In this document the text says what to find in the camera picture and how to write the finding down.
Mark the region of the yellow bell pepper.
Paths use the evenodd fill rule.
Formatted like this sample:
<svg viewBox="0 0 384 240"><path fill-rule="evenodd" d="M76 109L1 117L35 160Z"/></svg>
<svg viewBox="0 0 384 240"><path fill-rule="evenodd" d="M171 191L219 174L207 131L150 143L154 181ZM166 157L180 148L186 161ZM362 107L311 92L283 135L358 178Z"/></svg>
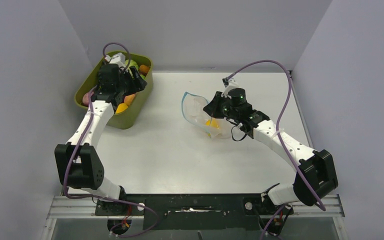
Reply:
<svg viewBox="0 0 384 240"><path fill-rule="evenodd" d="M220 129L220 125L215 118L210 118L205 122L205 127L210 131L215 131Z"/></svg>

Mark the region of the clear zip top bag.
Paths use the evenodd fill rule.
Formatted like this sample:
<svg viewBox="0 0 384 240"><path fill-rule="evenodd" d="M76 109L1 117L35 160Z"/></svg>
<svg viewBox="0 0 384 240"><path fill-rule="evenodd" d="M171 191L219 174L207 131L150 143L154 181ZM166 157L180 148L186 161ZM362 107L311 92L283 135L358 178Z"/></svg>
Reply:
<svg viewBox="0 0 384 240"><path fill-rule="evenodd" d="M232 137L231 124L224 118L217 119L210 117L203 111L203 108L209 103L205 97L185 92L181 99L181 112L183 118L200 131L204 132L211 139L227 139ZM205 127L205 123L210 118L218 121L220 129L209 130Z"/></svg>

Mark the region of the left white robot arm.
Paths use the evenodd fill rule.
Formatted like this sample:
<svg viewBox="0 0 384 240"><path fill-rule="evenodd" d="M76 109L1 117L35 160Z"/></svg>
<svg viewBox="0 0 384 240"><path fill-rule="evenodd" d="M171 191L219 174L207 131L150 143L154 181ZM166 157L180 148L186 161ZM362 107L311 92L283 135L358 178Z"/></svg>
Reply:
<svg viewBox="0 0 384 240"><path fill-rule="evenodd" d="M105 169L96 147L103 130L115 115L125 96L143 91L147 82L135 66L104 64L97 73L97 85L88 93L87 112L78 129L64 144L55 147L54 155L64 195L69 188L86 191L86 198L103 201L125 200L124 188L105 177Z"/></svg>

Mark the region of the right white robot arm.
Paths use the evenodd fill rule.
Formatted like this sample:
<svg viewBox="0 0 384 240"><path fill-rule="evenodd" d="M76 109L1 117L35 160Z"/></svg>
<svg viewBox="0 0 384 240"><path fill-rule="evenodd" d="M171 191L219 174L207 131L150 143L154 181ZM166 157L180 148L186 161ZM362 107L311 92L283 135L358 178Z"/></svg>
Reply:
<svg viewBox="0 0 384 240"><path fill-rule="evenodd" d="M265 113L248 103L243 88L231 89L227 95L218 91L203 111L215 119L232 120L240 130L282 159L295 171L292 183L270 187L261 199L262 209L275 213L282 204L301 202L313 206L338 187L333 156L327 150L317 151L297 141Z"/></svg>

